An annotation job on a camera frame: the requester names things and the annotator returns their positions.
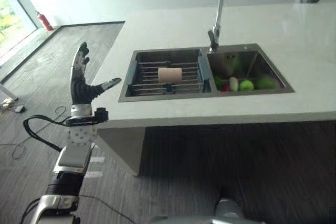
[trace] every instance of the floor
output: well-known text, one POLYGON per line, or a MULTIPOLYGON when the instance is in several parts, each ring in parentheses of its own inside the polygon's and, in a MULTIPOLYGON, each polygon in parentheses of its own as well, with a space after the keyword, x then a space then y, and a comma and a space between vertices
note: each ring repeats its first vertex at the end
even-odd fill
POLYGON ((3 55, 0 58, 0 83, 4 84, 57 31, 58 27, 52 31, 39 28, 3 55))
MULTIPOLYGON (((56 107, 69 107, 69 66, 77 47, 88 43, 90 83, 121 28, 66 27, 43 45, 4 85, 27 111, 0 116, 0 144, 26 138, 22 120, 28 116, 54 118, 56 107)), ((64 146, 65 130, 51 125, 40 134, 64 146)), ((12 146, 0 146, 0 223, 18 223, 28 203, 45 192, 58 156, 35 140, 25 146, 19 160, 12 160, 12 146)), ((211 215, 224 188, 249 219, 318 223, 336 207, 335 148, 335 122, 152 127, 145 135, 141 176, 126 174, 95 147, 93 156, 100 158, 90 163, 81 194, 147 223, 155 215, 211 215)), ((76 215, 82 223, 129 223, 90 198, 81 198, 76 215)))

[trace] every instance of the black cable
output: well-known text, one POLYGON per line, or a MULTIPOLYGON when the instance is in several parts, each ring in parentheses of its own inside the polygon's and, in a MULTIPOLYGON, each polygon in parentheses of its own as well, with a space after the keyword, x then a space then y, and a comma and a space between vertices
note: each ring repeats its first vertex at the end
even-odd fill
POLYGON ((97 198, 97 197, 94 197, 94 196, 89 196, 89 195, 83 195, 83 194, 80 194, 79 195, 80 197, 86 197, 86 198, 91 198, 91 199, 95 199, 95 200, 98 200, 100 201, 101 203, 103 203, 105 206, 107 206, 108 208, 110 208, 112 211, 116 212, 117 214, 119 214, 121 217, 129 220, 131 223, 133 224, 136 224, 134 220, 132 220, 130 217, 122 214, 121 212, 115 210, 113 207, 111 207, 109 204, 107 204, 105 201, 101 200, 100 198, 97 198))
MULTIPOLYGON (((59 119, 60 117, 62 117, 66 111, 66 107, 65 106, 59 106, 55 109, 55 113, 57 114, 57 117, 55 117, 54 121, 59 119)), ((64 120, 60 121, 61 123, 64 123, 66 119, 68 119, 69 117, 67 116, 64 120)), ((40 128, 38 131, 35 132, 35 134, 41 132, 42 130, 44 130, 47 126, 51 125, 52 122, 49 122, 48 124, 46 124, 45 126, 43 126, 42 128, 40 128)), ((24 152, 26 151, 26 147, 23 145, 26 141, 28 141, 29 139, 31 139, 32 137, 29 135, 29 137, 25 138, 24 140, 22 140, 21 142, 19 142, 18 144, 0 144, 0 146, 3 145, 12 145, 15 146, 15 148, 12 151, 12 159, 17 160, 20 159, 22 157, 22 155, 24 154, 24 152), (22 151, 20 154, 15 155, 18 148, 22 147, 22 151)))
MULTIPOLYGON (((80 197, 85 197, 85 198, 91 198, 91 199, 95 199, 95 200, 98 200, 100 201, 101 203, 103 203, 105 206, 107 206, 108 208, 110 208, 112 211, 116 212, 117 214, 119 214, 121 217, 127 219, 129 222, 131 222, 132 224, 136 224, 136 222, 134 220, 132 220, 130 217, 122 214, 121 212, 115 210, 113 207, 111 207, 109 204, 107 204, 105 201, 103 201, 102 199, 100 198, 97 198, 97 197, 94 197, 94 196, 89 196, 89 195, 83 195, 83 194, 80 194, 79 195, 80 197)), ((19 222, 19 224, 23 224, 25 218, 28 216, 28 214, 35 208, 37 207, 38 202, 40 200, 40 198, 38 199, 34 199, 32 202, 29 203, 29 205, 26 207, 26 210, 24 211, 22 217, 21 217, 21 220, 19 222)))
POLYGON ((60 122, 56 122, 56 121, 54 121, 54 120, 52 120, 52 119, 50 119, 50 118, 48 118, 44 115, 33 115, 33 116, 29 117, 28 119, 23 121, 23 127, 25 128, 25 130, 26 130, 26 132, 28 133, 29 136, 35 138, 36 140, 39 140, 40 142, 48 145, 49 147, 55 149, 56 151, 61 152, 61 150, 62 150, 61 147, 43 139, 42 137, 37 135, 34 131, 32 131, 32 129, 29 127, 29 120, 31 120, 31 119, 42 119, 42 120, 45 120, 45 121, 49 121, 50 123, 55 123, 55 124, 63 125, 63 126, 66 126, 66 125, 62 124, 60 122))
POLYGON ((38 202, 40 200, 40 198, 38 198, 38 199, 34 199, 32 202, 30 202, 29 203, 29 205, 26 207, 26 210, 24 211, 24 213, 23 213, 23 215, 22 215, 22 217, 21 217, 21 220, 20 220, 20 222, 19 222, 19 224, 23 224, 23 222, 25 221, 25 218, 27 217, 27 215, 35 208, 35 207, 37 207, 37 205, 38 205, 38 203, 36 203, 36 202, 38 202))

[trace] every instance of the kitchen island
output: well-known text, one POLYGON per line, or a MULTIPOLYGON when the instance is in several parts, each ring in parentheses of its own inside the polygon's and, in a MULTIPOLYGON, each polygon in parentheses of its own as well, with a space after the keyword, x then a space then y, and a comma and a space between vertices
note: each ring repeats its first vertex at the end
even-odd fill
POLYGON ((97 144, 137 175, 149 126, 335 120, 335 14, 336 3, 224 7, 219 44, 257 43, 293 93, 118 102, 133 51, 209 46, 216 8, 131 14, 93 82, 123 80, 93 102, 109 111, 97 144))

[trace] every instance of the fire extinguisher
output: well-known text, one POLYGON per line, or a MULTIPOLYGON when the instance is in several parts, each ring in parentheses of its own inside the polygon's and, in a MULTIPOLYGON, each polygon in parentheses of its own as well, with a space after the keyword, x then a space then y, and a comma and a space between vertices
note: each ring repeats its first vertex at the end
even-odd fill
POLYGON ((41 14, 39 12, 36 12, 36 13, 37 13, 37 18, 39 20, 41 20, 41 23, 44 25, 44 27, 47 29, 47 31, 52 31, 53 27, 51 26, 51 24, 47 20, 46 16, 44 16, 43 14, 41 14))

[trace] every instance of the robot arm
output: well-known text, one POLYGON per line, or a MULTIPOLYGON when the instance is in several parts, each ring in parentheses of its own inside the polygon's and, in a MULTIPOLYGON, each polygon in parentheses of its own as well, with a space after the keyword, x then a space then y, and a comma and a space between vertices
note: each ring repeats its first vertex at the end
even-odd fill
POLYGON ((85 68, 89 62, 86 42, 78 48, 71 67, 71 117, 66 120, 68 142, 62 149, 53 170, 53 178, 41 197, 31 224, 80 223, 72 215, 79 203, 79 191, 91 158, 91 145, 97 137, 95 124, 108 120, 105 108, 92 115, 91 102, 104 91, 117 85, 115 78, 97 86, 85 82, 85 68))

